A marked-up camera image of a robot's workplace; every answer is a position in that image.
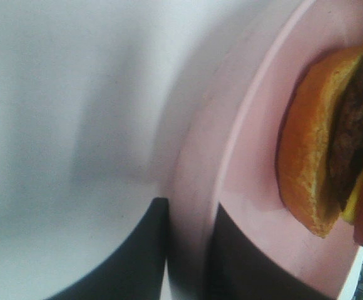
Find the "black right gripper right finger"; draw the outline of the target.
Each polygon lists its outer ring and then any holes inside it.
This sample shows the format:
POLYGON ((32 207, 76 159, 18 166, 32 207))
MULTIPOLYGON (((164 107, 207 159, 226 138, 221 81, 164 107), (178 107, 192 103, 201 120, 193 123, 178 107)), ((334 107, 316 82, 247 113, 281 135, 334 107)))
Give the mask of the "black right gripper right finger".
POLYGON ((219 204, 207 251, 203 299, 330 299, 254 245, 219 204))

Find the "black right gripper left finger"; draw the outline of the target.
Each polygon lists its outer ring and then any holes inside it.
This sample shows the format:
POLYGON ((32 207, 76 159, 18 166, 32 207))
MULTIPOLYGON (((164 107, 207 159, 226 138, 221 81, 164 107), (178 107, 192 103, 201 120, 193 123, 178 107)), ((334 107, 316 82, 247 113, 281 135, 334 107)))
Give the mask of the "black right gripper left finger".
POLYGON ((154 198, 125 241, 51 299, 159 299, 168 252, 169 205, 154 198))

